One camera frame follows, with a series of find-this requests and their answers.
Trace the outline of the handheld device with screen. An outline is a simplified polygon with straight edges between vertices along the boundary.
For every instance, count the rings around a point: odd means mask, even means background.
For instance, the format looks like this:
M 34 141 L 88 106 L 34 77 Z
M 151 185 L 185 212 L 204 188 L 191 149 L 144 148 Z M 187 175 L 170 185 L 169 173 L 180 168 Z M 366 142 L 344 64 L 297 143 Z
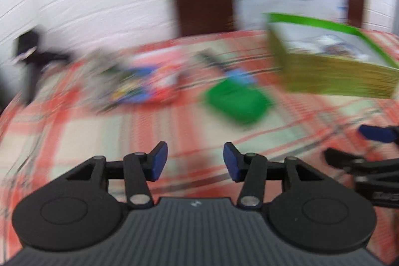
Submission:
M 50 63 L 68 65 L 72 62 L 72 56 L 69 53 L 42 50 L 41 36 L 41 32 L 33 28 L 15 39 L 13 62 L 24 65 L 22 101 L 26 106 L 34 101 L 39 80 L 46 66 Z

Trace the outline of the floral fabric pouch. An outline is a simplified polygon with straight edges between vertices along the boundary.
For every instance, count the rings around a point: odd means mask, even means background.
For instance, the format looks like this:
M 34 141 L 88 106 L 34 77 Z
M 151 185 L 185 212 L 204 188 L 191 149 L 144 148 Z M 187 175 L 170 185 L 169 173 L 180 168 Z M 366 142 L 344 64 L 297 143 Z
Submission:
M 85 57 L 83 90 L 89 107 L 97 112 L 115 105 L 112 94 L 118 88 L 127 64 L 126 56 L 108 49 L 96 49 Z

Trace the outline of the green edged storage box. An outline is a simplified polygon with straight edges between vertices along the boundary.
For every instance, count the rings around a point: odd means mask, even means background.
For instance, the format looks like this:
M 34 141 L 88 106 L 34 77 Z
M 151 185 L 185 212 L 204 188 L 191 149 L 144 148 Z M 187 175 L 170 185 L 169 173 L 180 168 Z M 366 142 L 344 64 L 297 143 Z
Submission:
M 264 17 L 269 49 L 287 90 L 393 97 L 398 64 L 358 28 L 284 13 Z

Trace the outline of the green pouch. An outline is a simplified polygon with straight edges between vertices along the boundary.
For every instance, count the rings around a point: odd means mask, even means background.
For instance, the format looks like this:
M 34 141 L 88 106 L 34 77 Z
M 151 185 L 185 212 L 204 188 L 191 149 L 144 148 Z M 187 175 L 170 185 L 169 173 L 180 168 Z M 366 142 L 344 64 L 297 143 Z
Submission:
M 243 125 L 257 123 L 274 106 L 273 100 L 261 89 L 230 78 L 207 89 L 203 101 L 209 108 Z

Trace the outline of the plaid bed blanket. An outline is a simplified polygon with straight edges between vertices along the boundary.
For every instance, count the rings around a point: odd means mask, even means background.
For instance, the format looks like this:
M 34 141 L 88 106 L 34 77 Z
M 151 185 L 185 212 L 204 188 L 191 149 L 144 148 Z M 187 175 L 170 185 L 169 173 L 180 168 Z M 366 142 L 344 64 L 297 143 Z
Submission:
M 11 226 L 16 204 L 38 187 L 94 155 L 121 160 L 135 151 L 168 144 L 161 178 L 150 184 L 159 196 L 229 196 L 240 186 L 231 181 L 222 160 L 225 142 L 242 152 L 269 159 L 293 155 L 344 184 L 350 179 L 322 158 L 328 147 L 379 161 L 398 156 L 394 144 L 361 137 L 360 124 L 398 123 L 398 99 L 322 96 L 285 92 L 263 32 L 211 34 L 151 43 L 139 52 L 181 46 L 191 54 L 212 50 L 224 62 L 252 73 L 274 107 L 254 126 L 238 126 L 203 103 L 203 92 L 221 77 L 194 57 L 179 95 L 166 105 L 121 106 L 95 111 L 83 78 L 85 61 L 46 75 L 29 106 L 15 98 L 1 115 L 1 260 L 20 250 Z

